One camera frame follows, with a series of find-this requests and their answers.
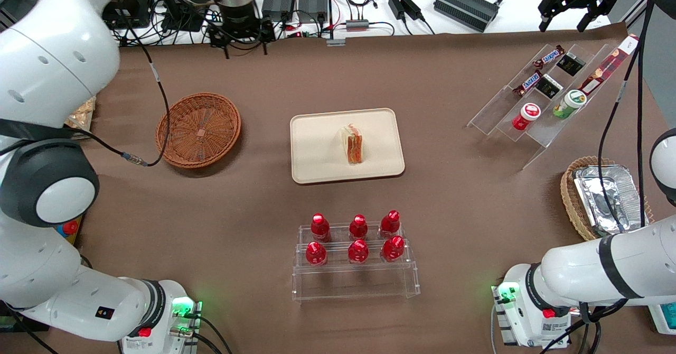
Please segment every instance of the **red button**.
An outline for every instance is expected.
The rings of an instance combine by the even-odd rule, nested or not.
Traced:
[[[73,235],[78,231],[78,223],[75,221],[66,222],[63,224],[63,233],[65,235]]]

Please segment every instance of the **cable connector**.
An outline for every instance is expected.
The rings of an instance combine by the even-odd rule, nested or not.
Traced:
[[[138,157],[135,154],[128,154],[127,152],[123,152],[121,157],[128,162],[131,162],[132,164],[137,164],[138,166],[148,166],[148,163],[144,161],[141,157]]]
[[[412,20],[421,19],[424,20],[423,13],[420,10],[420,7],[413,0],[401,0],[401,7],[403,7],[404,12],[408,14]]]
[[[169,335],[171,337],[179,337],[179,339],[191,339],[194,333],[194,330],[182,326],[172,326],[169,329]]]
[[[392,14],[397,20],[406,17],[406,12],[403,10],[400,0],[389,0],[389,9],[392,10]]]

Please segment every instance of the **clear acrylic stand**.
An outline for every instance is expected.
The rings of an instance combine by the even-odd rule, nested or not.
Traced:
[[[318,299],[353,299],[373,296],[405,296],[407,299],[420,294],[418,267],[410,242],[403,227],[399,236],[404,238],[404,253],[392,263],[381,260],[380,250],[385,242],[378,236],[379,221],[367,222],[367,245],[369,258],[364,263],[348,261],[350,224],[331,225],[331,243],[324,243],[328,263],[321,267],[310,265],[305,258],[307,244],[312,232],[309,226],[298,229],[298,244],[294,258],[294,301]]]
[[[544,96],[538,89],[530,89],[523,97],[514,94],[512,90],[516,89],[529,79],[536,70],[533,61],[541,59],[543,56],[551,53],[554,49],[554,46],[545,45],[544,48],[542,48],[539,53],[527,63],[521,72],[519,72],[507,86],[503,87],[500,92],[495,94],[493,99],[491,99],[481,111],[467,123],[468,127],[473,125],[485,135],[490,135],[497,130],[509,137],[513,142],[517,142],[523,136],[527,136],[527,138],[537,142],[539,144],[539,149],[533,154],[526,165],[524,165],[524,169],[547,150],[551,142],[558,136],[558,133],[566,127],[568,121],[575,117],[575,114],[573,114],[565,119],[557,118],[553,115],[553,108],[559,104],[562,97],[567,94],[567,92],[579,88],[585,79],[587,79],[587,77],[589,77],[589,75],[599,67],[601,62],[614,50],[614,48],[606,44],[596,54],[592,55],[579,45],[573,45],[567,51],[575,54],[586,63],[574,77],[556,65],[556,62],[558,62],[560,58],[555,59],[554,62],[549,63],[547,67],[540,70],[542,74],[549,75],[553,80],[558,82],[558,84],[563,86],[563,90],[559,91],[551,99]],[[587,104],[594,99],[594,95],[597,94],[599,90],[600,87],[592,92]],[[542,114],[538,120],[529,124],[526,130],[520,131],[512,127],[512,119],[519,114],[522,106],[526,103],[537,104],[540,110],[542,110]],[[576,113],[579,113],[582,109],[584,109],[584,107],[577,110]]]

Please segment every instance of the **red bottle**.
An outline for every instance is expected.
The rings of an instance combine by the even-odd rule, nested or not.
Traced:
[[[367,219],[361,214],[355,215],[354,220],[350,224],[350,239],[365,239],[368,231]]]
[[[329,230],[328,221],[323,215],[317,213],[312,217],[312,223],[309,225],[312,231],[312,237],[321,243],[329,243],[331,241],[331,231]]]
[[[382,245],[381,258],[387,262],[393,262],[403,255],[403,238],[395,235],[386,240]]]
[[[363,239],[357,239],[348,248],[348,259],[352,264],[361,264],[369,257],[369,246]]]
[[[305,250],[305,258],[309,264],[319,267],[325,265],[328,261],[326,257],[326,248],[316,241],[311,241],[307,244],[307,250]]]
[[[381,227],[378,229],[378,236],[382,239],[389,239],[395,236],[399,231],[399,212],[396,210],[390,211],[381,221]]]

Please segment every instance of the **round wicker basket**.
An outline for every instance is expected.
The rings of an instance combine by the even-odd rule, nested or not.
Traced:
[[[164,159],[179,168],[196,169],[220,160],[239,137],[241,118],[226,97],[211,92],[186,96],[169,108],[171,125]],[[157,124],[155,146],[162,150],[166,114]]]
[[[563,199],[563,205],[566,207],[568,218],[570,219],[570,222],[572,222],[573,227],[575,227],[577,233],[585,240],[598,239],[601,238],[601,236],[596,234],[589,224],[587,212],[585,212],[582,201],[577,194],[575,183],[572,180],[572,172],[577,168],[596,164],[598,164],[596,156],[581,157],[580,159],[573,161],[561,177],[561,198]],[[601,164],[612,165],[615,164],[615,161],[601,159]],[[645,201],[645,214],[650,223],[654,222],[652,210],[650,210],[650,205],[647,204],[647,200]]]

